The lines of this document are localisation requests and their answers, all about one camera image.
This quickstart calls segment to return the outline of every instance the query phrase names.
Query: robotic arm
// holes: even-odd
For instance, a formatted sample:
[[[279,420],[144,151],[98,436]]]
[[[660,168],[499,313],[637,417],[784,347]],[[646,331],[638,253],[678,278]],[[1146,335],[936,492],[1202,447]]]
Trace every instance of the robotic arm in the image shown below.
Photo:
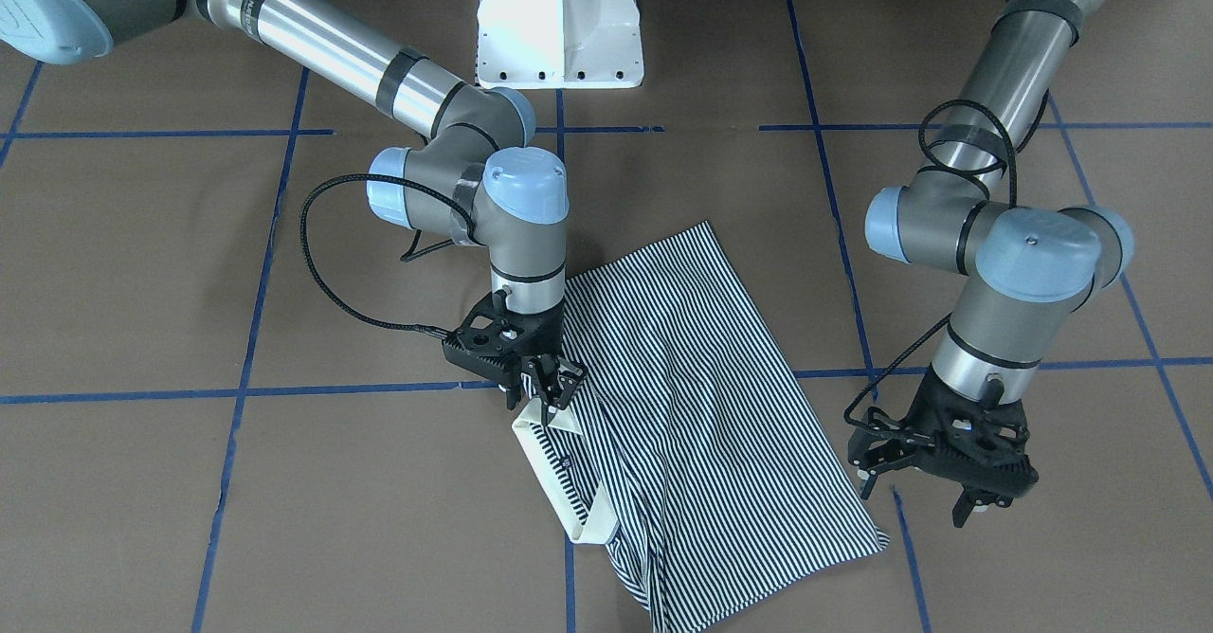
[[[958,101],[924,119],[927,164],[909,187],[879,192],[865,224],[872,250],[968,276],[947,332],[901,420],[872,405],[848,460],[866,479],[917,466],[958,481],[952,509],[1008,507],[1037,481],[1025,452],[1023,395],[1061,323],[1121,275],[1133,232],[1115,211],[1016,205],[1015,153],[1040,119],[1049,81],[1104,0],[1009,0]],[[949,110],[926,142],[929,120]],[[1009,179],[1010,200],[992,201]]]
[[[446,359],[497,382],[509,409],[524,390],[547,406],[545,420],[568,405],[585,369],[560,357],[565,173],[554,154],[525,148],[535,113],[523,95],[474,89],[324,0],[0,0],[0,7],[12,16],[0,19],[4,40],[47,63],[108,55],[178,17],[200,16],[241,29],[428,137],[425,149],[383,150],[369,175],[321,184],[307,206],[334,184],[365,181],[380,218],[488,247],[490,292],[457,330],[442,331]]]

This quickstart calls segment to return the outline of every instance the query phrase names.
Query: striped shirt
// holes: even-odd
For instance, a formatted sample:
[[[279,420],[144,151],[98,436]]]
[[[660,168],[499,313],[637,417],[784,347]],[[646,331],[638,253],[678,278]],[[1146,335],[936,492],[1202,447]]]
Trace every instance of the striped shirt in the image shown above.
[[[788,365],[701,223],[568,286],[565,349],[590,366],[585,435],[535,426],[655,632],[695,632],[826,566],[882,551]]]

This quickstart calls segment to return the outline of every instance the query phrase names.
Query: brown floor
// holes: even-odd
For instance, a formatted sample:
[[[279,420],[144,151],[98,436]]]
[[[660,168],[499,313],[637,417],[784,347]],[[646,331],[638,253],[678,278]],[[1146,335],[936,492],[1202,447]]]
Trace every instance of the brown floor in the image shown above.
[[[475,0],[331,1],[472,76]],[[640,2],[642,89],[528,93],[571,176],[570,266],[711,219],[841,450],[867,369],[962,284],[870,252],[862,217],[1001,0]],[[1213,0],[1109,0],[1023,154],[1023,201],[1098,200],[1138,236],[1027,397],[1036,489],[955,530],[955,485],[892,474],[884,554],[714,631],[1213,629],[1209,24]],[[411,132],[206,24],[0,67],[0,631],[647,629],[564,542],[499,392],[307,275],[302,198]],[[398,264],[409,233],[358,189],[313,227],[372,314],[449,326],[484,291],[478,250]]]

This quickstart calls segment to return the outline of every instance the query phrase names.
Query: striped cloth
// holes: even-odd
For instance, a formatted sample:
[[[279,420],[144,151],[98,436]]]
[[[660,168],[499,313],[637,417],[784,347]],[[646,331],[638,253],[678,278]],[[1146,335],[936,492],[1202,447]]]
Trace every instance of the striped cloth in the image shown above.
[[[706,223],[576,275],[565,349],[585,437],[537,434],[582,520],[604,480],[605,548],[655,632],[888,544]]]

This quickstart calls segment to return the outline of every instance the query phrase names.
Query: blue joint cap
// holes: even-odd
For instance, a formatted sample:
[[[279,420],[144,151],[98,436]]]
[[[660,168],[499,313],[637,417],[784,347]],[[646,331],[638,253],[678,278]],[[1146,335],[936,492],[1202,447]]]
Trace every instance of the blue joint cap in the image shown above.
[[[864,219],[864,236],[867,246],[876,253],[909,264],[905,250],[901,249],[901,232],[898,229],[898,201],[904,188],[884,188],[867,205],[867,218]]]
[[[381,176],[395,176],[404,178],[404,162],[409,158],[408,148],[388,148],[376,154],[371,162],[370,172]],[[404,228],[412,227],[409,223],[409,213],[404,209],[403,184],[383,183],[381,179],[369,179],[366,182],[366,200],[371,205],[378,218],[389,223],[397,223]]]
[[[114,49],[114,38],[84,0],[0,0],[0,40],[44,63],[74,64]]]
[[[535,108],[530,101],[528,101],[525,95],[517,92],[514,89],[491,89],[489,93],[501,95],[506,101],[509,101],[514,110],[518,110],[518,118],[523,122],[523,144],[529,146],[533,137],[535,137]]]
[[[528,223],[559,223],[569,215],[564,162],[539,148],[506,148],[484,164],[484,192]]]
[[[978,273],[1000,295],[1048,304],[1078,295],[1095,275],[1095,230],[1047,210],[1009,210],[978,250]]]
[[[1083,205],[1074,206],[1072,209],[1090,211],[1090,213],[1097,215],[1099,218],[1106,219],[1107,226],[1112,227],[1112,230],[1116,232],[1117,239],[1121,240],[1121,267],[1116,269],[1116,278],[1120,278],[1137,252],[1137,240],[1133,236],[1133,228],[1129,227],[1127,219],[1116,213],[1116,211],[1109,210],[1107,206]]]

